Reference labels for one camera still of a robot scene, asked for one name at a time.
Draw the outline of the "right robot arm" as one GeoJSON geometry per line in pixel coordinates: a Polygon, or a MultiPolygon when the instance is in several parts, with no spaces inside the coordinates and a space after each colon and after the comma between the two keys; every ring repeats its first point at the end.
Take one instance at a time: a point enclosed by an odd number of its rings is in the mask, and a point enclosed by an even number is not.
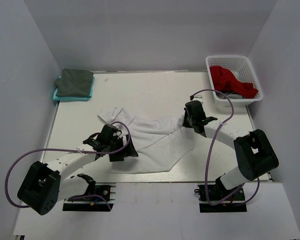
{"type": "Polygon", "coordinates": [[[263,130],[232,128],[227,121],[219,122],[216,117],[206,116],[202,107],[185,107],[182,125],[211,139],[212,144],[220,142],[235,151],[237,166],[219,176],[214,184],[204,184],[202,194],[211,206],[231,199],[245,183],[259,180],[260,176],[279,166],[279,160],[263,130]]]}

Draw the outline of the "white t shirt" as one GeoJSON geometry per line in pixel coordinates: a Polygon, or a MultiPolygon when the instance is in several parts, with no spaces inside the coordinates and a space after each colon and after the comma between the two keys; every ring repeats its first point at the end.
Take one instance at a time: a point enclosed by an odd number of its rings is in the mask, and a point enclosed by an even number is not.
{"type": "Polygon", "coordinates": [[[105,123],[124,123],[138,157],[112,163],[115,174],[149,174],[168,172],[195,147],[191,128],[182,126],[183,116],[143,119],[122,107],[104,108],[98,117],[105,123]]]}

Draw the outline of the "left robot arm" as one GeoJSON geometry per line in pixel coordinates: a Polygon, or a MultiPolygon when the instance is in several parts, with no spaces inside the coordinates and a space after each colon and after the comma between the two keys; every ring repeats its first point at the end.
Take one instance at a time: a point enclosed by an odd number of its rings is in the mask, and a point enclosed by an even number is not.
{"type": "Polygon", "coordinates": [[[108,153],[111,153],[109,160],[112,162],[139,156],[129,135],[111,135],[105,138],[100,133],[94,133],[74,152],[50,163],[33,163],[17,192],[17,197],[41,216],[45,215],[59,201],[61,183],[65,178],[108,153]]]}

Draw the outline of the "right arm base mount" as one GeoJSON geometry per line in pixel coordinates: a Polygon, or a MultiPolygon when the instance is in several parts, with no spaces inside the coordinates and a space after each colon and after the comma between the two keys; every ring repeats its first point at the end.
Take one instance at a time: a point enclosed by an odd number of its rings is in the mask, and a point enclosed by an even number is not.
{"type": "MultiPolygon", "coordinates": [[[[217,184],[208,184],[208,196],[212,203],[220,201],[232,193],[235,189],[222,190],[217,187],[217,184]]],[[[198,185],[194,190],[194,193],[199,199],[199,211],[200,213],[246,213],[247,206],[243,204],[246,201],[245,193],[241,187],[238,192],[228,197],[226,200],[217,205],[211,205],[206,198],[205,185],[198,185]]]]}

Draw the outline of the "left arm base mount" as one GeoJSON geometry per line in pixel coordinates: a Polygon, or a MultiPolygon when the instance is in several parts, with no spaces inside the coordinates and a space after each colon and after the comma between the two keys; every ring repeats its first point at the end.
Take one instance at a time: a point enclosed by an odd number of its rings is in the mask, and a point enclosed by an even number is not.
{"type": "Polygon", "coordinates": [[[110,212],[115,204],[116,184],[101,183],[94,186],[94,191],[85,193],[88,197],[65,200],[64,212],[110,212]]]}

